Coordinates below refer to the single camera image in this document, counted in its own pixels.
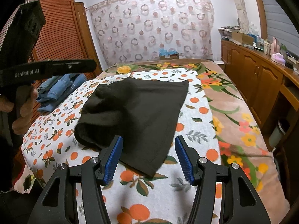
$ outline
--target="cardboard box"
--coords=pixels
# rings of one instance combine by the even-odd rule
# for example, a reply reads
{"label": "cardboard box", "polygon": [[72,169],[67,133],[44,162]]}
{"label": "cardboard box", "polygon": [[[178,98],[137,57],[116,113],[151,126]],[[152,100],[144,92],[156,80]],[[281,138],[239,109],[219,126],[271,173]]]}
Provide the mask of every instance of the cardboard box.
{"label": "cardboard box", "polygon": [[173,60],[173,59],[178,59],[178,54],[160,55],[160,60]]}
{"label": "cardboard box", "polygon": [[240,32],[235,32],[233,31],[232,33],[232,39],[242,43],[242,44],[249,44],[251,46],[253,46],[253,42],[254,42],[254,38],[252,38],[251,36],[244,34],[244,33],[240,33]]}

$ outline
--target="curtain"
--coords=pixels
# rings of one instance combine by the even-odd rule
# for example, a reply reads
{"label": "curtain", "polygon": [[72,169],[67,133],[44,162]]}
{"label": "curtain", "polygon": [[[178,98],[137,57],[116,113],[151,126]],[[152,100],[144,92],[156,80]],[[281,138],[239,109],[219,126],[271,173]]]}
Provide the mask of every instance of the curtain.
{"label": "curtain", "polygon": [[87,9],[109,66],[159,60],[160,49],[213,58],[210,0],[106,0]]}

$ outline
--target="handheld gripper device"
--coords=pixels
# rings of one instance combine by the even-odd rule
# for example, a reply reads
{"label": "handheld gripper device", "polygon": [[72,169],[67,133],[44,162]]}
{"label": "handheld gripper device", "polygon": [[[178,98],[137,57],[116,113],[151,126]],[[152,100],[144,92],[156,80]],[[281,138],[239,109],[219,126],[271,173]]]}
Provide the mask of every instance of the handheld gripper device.
{"label": "handheld gripper device", "polygon": [[182,136],[175,138],[175,151],[185,179],[197,186],[187,224],[211,223],[217,182],[222,182],[219,224],[271,223],[258,193],[239,164],[228,167],[213,164],[188,147]]}
{"label": "handheld gripper device", "polygon": [[112,180],[122,149],[122,137],[115,136],[108,148],[84,164],[60,164],[40,194],[28,224],[78,224],[78,182],[82,183],[86,224],[111,224],[100,186]]}

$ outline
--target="bottle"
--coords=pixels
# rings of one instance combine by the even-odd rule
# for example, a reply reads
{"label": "bottle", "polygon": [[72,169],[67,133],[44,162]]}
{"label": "bottle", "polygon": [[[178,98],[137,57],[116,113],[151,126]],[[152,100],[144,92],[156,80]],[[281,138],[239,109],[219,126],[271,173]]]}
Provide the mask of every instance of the bottle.
{"label": "bottle", "polygon": [[283,58],[286,59],[286,46],[281,44],[280,53],[283,55]]}
{"label": "bottle", "polygon": [[278,39],[273,37],[273,42],[271,44],[271,49],[270,49],[270,56],[276,53],[280,53],[280,46],[279,46]]}

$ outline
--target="finger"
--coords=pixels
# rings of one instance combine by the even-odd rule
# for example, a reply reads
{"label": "finger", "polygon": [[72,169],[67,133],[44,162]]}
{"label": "finger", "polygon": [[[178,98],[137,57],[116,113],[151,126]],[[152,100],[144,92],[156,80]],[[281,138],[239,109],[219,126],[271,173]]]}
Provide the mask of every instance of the finger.
{"label": "finger", "polygon": [[31,111],[25,117],[20,117],[17,120],[15,120],[14,123],[13,123],[13,125],[12,125],[13,130],[22,129],[25,125],[27,125],[28,123],[30,123],[30,120],[31,120],[32,116],[33,116],[33,112]]}
{"label": "finger", "polygon": [[21,117],[27,116],[33,110],[37,95],[37,90],[34,87],[32,87],[30,98],[28,98],[27,101],[20,108]]}
{"label": "finger", "polygon": [[7,97],[4,95],[0,96],[0,111],[4,111],[6,113],[9,113],[12,111],[14,104],[12,102],[9,102]]}
{"label": "finger", "polygon": [[14,130],[13,132],[16,134],[16,135],[24,135],[26,134],[26,132],[29,130],[31,126],[31,123],[28,123],[26,126],[24,126],[23,128],[19,129],[19,130]]}

